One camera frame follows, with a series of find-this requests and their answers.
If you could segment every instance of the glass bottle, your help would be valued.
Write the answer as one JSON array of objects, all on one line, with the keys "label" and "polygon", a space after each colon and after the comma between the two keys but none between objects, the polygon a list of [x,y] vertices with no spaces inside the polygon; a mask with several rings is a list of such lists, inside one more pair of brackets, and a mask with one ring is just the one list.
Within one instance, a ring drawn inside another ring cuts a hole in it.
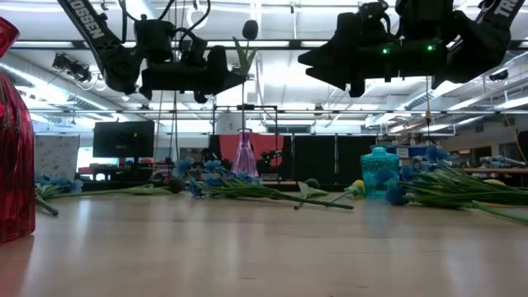
[{"label": "glass bottle", "polygon": [[253,150],[251,149],[251,142],[249,140],[252,130],[240,129],[240,136],[238,141],[237,156],[233,162],[232,172],[247,173],[250,177],[258,177],[257,163],[253,157]]},{"label": "glass bottle", "polygon": [[[18,29],[0,17],[0,58],[15,42]],[[15,86],[0,73],[0,243],[35,230],[33,128]]]},{"label": "glass bottle", "polygon": [[385,198],[387,189],[398,184],[399,157],[387,153],[386,145],[372,145],[370,150],[361,156],[366,198]]}]

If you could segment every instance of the computer monitor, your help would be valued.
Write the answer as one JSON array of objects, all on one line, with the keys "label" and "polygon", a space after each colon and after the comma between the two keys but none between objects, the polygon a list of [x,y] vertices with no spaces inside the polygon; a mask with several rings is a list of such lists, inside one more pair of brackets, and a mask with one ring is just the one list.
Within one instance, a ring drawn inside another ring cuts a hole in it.
[{"label": "computer monitor", "polygon": [[98,122],[93,130],[94,158],[151,158],[154,122]]}]

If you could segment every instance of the teal glass vase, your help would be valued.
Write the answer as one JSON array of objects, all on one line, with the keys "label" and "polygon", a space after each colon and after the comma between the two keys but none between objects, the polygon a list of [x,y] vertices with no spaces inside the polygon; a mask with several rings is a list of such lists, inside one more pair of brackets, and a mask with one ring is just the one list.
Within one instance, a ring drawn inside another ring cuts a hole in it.
[{"label": "teal glass vase", "polygon": [[361,171],[367,199],[385,198],[399,180],[399,157],[387,153],[386,145],[370,146],[372,153],[361,156]]}]

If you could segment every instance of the pink glass vase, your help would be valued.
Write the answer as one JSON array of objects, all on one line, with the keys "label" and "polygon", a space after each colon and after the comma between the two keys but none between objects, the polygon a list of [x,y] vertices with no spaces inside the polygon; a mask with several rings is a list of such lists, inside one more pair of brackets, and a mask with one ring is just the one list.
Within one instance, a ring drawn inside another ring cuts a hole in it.
[{"label": "pink glass vase", "polygon": [[[18,37],[18,29],[0,17],[0,58]],[[35,230],[33,128],[30,113],[15,86],[0,73],[0,243]]]},{"label": "pink glass vase", "polygon": [[237,156],[234,159],[233,169],[234,173],[247,173],[250,177],[258,177],[257,163],[253,157],[253,151],[251,150],[251,143],[249,137],[251,130],[241,130],[240,137],[238,139],[238,150]]}]

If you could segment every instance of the yellow object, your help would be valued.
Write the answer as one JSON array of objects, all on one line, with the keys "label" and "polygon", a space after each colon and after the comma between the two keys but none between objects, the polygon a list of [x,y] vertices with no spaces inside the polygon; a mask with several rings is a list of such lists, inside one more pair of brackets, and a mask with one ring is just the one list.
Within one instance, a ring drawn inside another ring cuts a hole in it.
[{"label": "yellow object", "polygon": [[354,183],[352,185],[363,189],[363,192],[365,192],[365,183],[362,180],[354,181]]},{"label": "yellow object", "polygon": [[488,183],[488,184],[492,184],[492,185],[498,185],[498,186],[505,186],[506,184],[502,181],[498,181],[498,180],[485,180],[484,182]]}]

